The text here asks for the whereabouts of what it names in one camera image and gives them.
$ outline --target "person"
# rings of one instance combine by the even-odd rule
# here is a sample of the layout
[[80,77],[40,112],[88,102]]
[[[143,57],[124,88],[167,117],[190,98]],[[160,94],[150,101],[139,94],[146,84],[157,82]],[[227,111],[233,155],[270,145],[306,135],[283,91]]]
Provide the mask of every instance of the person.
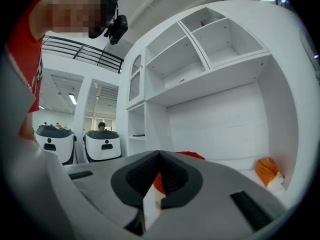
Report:
[[105,129],[105,127],[106,127],[106,124],[104,122],[100,122],[98,124],[98,131],[102,132]]
[[10,62],[35,96],[19,136],[34,140],[32,112],[39,110],[42,81],[42,43],[48,31],[102,34],[115,13],[117,0],[33,0],[24,10],[5,45]]

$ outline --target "cabinet door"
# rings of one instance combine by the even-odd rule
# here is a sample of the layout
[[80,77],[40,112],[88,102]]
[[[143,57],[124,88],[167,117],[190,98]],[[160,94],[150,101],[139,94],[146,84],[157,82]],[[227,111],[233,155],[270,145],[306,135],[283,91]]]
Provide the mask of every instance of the cabinet door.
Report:
[[143,102],[145,100],[145,55],[139,54],[134,60],[130,77],[129,89],[127,95],[127,109]]

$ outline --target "red object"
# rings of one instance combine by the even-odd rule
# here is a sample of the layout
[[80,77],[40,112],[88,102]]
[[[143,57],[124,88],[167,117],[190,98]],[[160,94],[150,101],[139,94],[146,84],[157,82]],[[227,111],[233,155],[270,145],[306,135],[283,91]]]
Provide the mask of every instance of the red object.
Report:
[[31,33],[29,16],[40,0],[33,0],[16,22],[6,42],[11,64],[20,79],[35,96],[30,112],[39,110],[39,94],[42,80],[42,38],[36,41]]
[[[183,152],[176,152],[176,153],[205,160],[204,157],[202,157],[201,155],[199,155],[199,154],[197,154],[195,152],[183,151]],[[166,194],[164,188],[162,187],[161,174],[160,173],[158,173],[158,175],[156,176],[156,178],[155,178],[155,180],[153,182],[153,185],[154,185],[156,190],[158,190],[159,192],[161,192],[164,195]]]

